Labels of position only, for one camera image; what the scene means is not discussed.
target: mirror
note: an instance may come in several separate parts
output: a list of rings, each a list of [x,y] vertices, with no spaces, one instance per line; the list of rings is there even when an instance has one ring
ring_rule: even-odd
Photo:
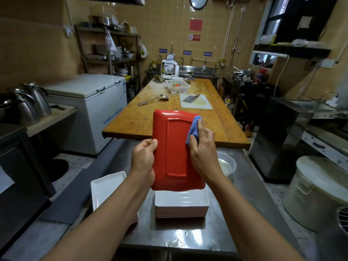
[[[208,0],[190,0],[191,7],[195,10],[201,10],[207,5]]]

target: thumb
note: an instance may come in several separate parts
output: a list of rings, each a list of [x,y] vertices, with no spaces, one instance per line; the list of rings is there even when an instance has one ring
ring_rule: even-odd
[[[190,141],[190,150],[191,152],[198,152],[198,143],[197,143],[197,139],[193,136],[190,135],[189,136],[189,141]]]
[[[146,147],[151,153],[154,152],[157,148],[158,141],[157,139],[152,139],[150,145]]]

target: red tray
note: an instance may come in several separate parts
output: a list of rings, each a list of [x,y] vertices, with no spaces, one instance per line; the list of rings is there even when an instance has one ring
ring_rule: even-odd
[[[152,139],[158,140],[154,152],[153,190],[186,191],[203,189],[205,182],[194,170],[186,138],[196,113],[155,110]]]

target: freezer lid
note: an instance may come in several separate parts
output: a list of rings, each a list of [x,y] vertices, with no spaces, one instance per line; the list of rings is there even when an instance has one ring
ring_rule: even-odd
[[[45,89],[53,95],[86,99],[123,81],[125,78],[121,76],[81,74],[67,81],[45,86]]]

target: white plastic basket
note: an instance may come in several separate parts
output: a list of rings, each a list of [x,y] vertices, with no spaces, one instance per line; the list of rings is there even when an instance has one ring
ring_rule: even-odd
[[[188,93],[191,87],[183,80],[166,80],[166,83],[171,94]]]

